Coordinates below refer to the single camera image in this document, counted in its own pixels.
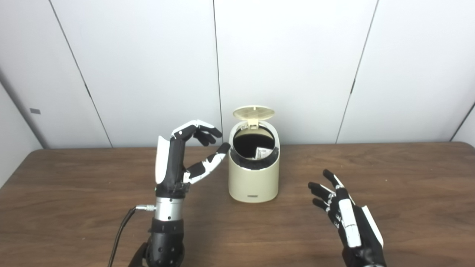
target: prosthetic hand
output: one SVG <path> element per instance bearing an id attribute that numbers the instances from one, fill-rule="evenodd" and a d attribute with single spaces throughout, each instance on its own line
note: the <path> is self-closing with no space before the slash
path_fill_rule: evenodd
<path id="1" fill-rule="evenodd" d="M 175 129 L 169 141 L 159 136 L 155 163 L 155 216 L 152 219 L 151 237 L 142 244 L 129 267 L 142 266 L 145 258 L 149 267 L 179 267 L 184 254 L 183 219 L 181 210 L 190 184 L 210 174 L 226 156 L 230 145 L 223 143 L 218 150 L 202 162 L 189 168 L 183 166 L 185 143 L 191 137 L 208 146 L 222 133 L 200 120 L 191 121 Z"/>
<path id="2" fill-rule="evenodd" d="M 356 206 L 340 180 L 329 170 L 323 175 L 336 189 L 310 182 L 308 188 L 319 197 L 313 199 L 315 206 L 328 214 L 338 229 L 343 243 L 343 260 L 347 267 L 386 267 L 383 256 L 383 238 L 367 206 Z"/>

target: silver metal cylinder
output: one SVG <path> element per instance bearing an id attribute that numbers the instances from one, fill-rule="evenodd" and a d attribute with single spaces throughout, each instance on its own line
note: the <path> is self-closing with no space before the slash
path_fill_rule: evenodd
<path id="1" fill-rule="evenodd" d="M 183 199 L 157 198 L 155 219 L 161 221 L 180 220 L 182 204 Z"/>

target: trash can lid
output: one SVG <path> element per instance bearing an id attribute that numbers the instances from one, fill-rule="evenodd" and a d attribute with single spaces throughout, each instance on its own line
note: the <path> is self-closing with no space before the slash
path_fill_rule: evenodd
<path id="1" fill-rule="evenodd" d="M 243 121 L 266 120 L 274 116 L 274 111 L 266 106 L 247 105 L 237 108 L 233 115 Z"/>

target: open lid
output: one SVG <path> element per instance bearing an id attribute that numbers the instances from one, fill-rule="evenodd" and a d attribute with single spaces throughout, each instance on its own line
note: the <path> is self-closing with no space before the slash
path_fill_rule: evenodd
<path id="1" fill-rule="evenodd" d="M 247 105 L 237 108 L 233 115 L 243 121 L 247 121 L 250 129 L 259 128 L 259 120 L 266 120 L 274 116 L 275 112 L 266 106 Z"/>

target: black cable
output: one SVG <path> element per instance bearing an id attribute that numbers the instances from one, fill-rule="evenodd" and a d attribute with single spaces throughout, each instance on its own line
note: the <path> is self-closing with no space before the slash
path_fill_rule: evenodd
<path id="1" fill-rule="evenodd" d="M 107 265 L 107 267 L 112 267 L 112 263 L 114 261 L 117 246 L 119 245 L 119 239 L 120 239 L 120 235 L 122 234 L 122 230 L 124 229 L 125 225 L 130 220 L 130 218 L 132 217 L 134 213 L 135 213 L 135 207 L 130 209 L 127 215 L 122 220 L 122 223 L 120 224 L 120 227 L 119 227 L 119 231 L 117 232 L 117 235 L 115 236 L 114 246 L 112 247 L 111 258 L 109 259 L 109 265 Z"/>

